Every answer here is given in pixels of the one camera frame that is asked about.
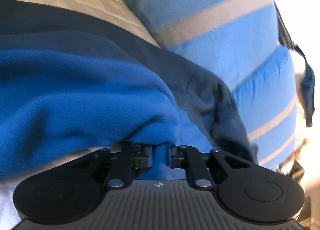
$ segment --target wrinkled fabric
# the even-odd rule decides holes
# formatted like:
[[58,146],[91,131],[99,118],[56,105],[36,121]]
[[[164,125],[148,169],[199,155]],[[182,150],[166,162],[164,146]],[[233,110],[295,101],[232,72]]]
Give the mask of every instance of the wrinkled fabric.
[[160,179],[181,177],[165,172],[164,144],[209,152],[224,139],[256,161],[231,92],[214,74],[85,14],[0,4],[1,178],[121,140],[159,145],[153,159],[163,169],[152,169]]

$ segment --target bolt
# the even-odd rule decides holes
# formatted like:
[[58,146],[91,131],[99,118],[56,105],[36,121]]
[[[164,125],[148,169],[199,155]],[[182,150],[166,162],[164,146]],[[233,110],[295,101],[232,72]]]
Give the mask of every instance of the bolt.
[[121,187],[123,185],[123,181],[120,179],[112,179],[108,181],[108,185],[110,187]]
[[209,187],[211,185],[211,181],[209,181],[207,179],[198,179],[196,181],[196,185],[198,187]]

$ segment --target beige stripe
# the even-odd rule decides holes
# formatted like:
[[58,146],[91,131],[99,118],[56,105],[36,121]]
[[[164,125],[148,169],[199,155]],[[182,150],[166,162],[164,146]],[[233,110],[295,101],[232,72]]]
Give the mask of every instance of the beige stripe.
[[271,3],[273,0],[225,0],[151,35],[161,46],[180,44]]
[[295,133],[293,133],[289,139],[279,148],[277,149],[273,154],[270,154],[268,157],[264,158],[259,162],[259,165],[266,164],[267,162],[271,161],[273,158],[277,157],[285,148],[289,146],[289,144],[292,142],[292,140],[295,137]]
[[271,129],[275,128],[278,124],[280,124],[293,110],[296,106],[297,102],[297,95],[294,96],[290,104],[286,106],[286,108],[278,114],[275,118],[258,128],[257,130],[253,131],[252,133],[248,134],[249,142],[259,138],[260,136],[264,135],[266,132],[270,131]]

